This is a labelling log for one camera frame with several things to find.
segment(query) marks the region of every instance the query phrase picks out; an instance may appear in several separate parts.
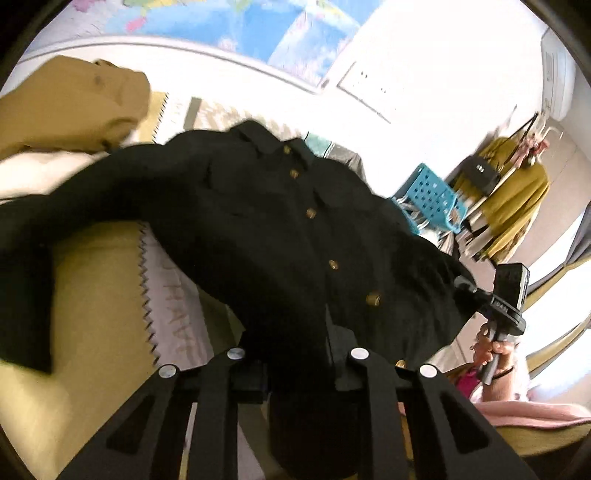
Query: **person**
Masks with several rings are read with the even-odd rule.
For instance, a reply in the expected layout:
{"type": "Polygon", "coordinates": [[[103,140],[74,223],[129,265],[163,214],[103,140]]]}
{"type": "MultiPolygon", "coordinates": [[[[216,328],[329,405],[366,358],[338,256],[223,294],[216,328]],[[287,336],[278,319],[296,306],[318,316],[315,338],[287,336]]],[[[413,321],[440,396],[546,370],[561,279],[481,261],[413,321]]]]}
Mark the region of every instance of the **person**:
{"type": "Polygon", "coordinates": [[[485,323],[471,347],[474,351],[472,364],[457,379],[456,386],[472,403],[528,401],[530,376],[527,360],[520,354],[518,344],[513,340],[491,342],[487,333],[488,325],[485,323]],[[491,384],[483,385],[477,378],[478,369],[492,360],[493,353],[499,355],[499,362],[491,384]]]}

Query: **silver screw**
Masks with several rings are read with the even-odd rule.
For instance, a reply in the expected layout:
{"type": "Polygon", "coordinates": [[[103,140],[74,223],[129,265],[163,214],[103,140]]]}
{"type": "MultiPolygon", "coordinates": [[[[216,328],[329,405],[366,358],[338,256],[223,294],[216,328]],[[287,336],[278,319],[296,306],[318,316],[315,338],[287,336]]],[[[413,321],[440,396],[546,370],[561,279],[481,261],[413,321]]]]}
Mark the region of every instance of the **silver screw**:
{"type": "Polygon", "coordinates": [[[240,347],[230,348],[230,350],[228,350],[228,358],[230,360],[242,360],[245,355],[246,352],[240,347]]]}
{"type": "Polygon", "coordinates": [[[177,369],[174,365],[164,365],[158,369],[158,375],[162,378],[171,378],[177,374],[177,369]]]}
{"type": "Polygon", "coordinates": [[[356,360],[365,360],[369,357],[369,352],[365,348],[357,347],[351,350],[351,356],[356,360]]]}
{"type": "Polygon", "coordinates": [[[433,378],[437,375],[437,368],[432,365],[421,365],[418,371],[422,376],[427,378],[433,378]]]}

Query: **bracelet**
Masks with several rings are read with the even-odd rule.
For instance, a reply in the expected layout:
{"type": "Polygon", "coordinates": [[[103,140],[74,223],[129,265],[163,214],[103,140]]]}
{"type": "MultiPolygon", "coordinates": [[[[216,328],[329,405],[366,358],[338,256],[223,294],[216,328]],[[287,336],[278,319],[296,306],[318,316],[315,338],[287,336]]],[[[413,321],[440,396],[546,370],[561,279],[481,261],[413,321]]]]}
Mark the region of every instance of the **bracelet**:
{"type": "Polygon", "coordinates": [[[492,377],[492,379],[493,380],[499,380],[500,378],[503,378],[505,375],[509,375],[513,371],[514,368],[515,368],[514,366],[511,367],[511,368],[508,368],[503,373],[500,373],[500,374],[495,375],[494,377],[492,377]]]}

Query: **white fabric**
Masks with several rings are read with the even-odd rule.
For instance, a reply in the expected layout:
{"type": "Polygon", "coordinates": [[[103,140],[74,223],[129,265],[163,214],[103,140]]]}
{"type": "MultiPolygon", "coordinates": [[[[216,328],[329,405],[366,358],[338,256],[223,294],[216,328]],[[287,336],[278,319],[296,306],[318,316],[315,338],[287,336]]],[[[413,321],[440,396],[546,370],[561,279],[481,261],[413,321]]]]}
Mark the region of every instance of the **white fabric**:
{"type": "Polygon", "coordinates": [[[50,193],[104,155],[26,152],[0,160],[0,199],[50,193]]]}

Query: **clothes hanger hook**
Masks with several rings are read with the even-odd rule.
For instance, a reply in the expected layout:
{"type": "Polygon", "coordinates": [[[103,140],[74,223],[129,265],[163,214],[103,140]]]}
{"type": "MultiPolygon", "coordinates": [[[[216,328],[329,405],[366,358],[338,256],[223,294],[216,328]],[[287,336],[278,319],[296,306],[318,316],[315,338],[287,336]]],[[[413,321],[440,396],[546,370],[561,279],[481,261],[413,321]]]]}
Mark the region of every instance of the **clothes hanger hook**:
{"type": "Polygon", "coordinates": [[[544,135],[542,135],[542,140],[546,138],[546,135],[548,135],[548,133],[550,132],[550,130],[555,131],[556,133],[559,134],[558,139],[560,140],[562,138],[562,136],[564,135],[564,132],[561,132],[560,130],[558,130],[556,127],[548,127],[546,129],[546,132],[544,133],[544,135]]]}

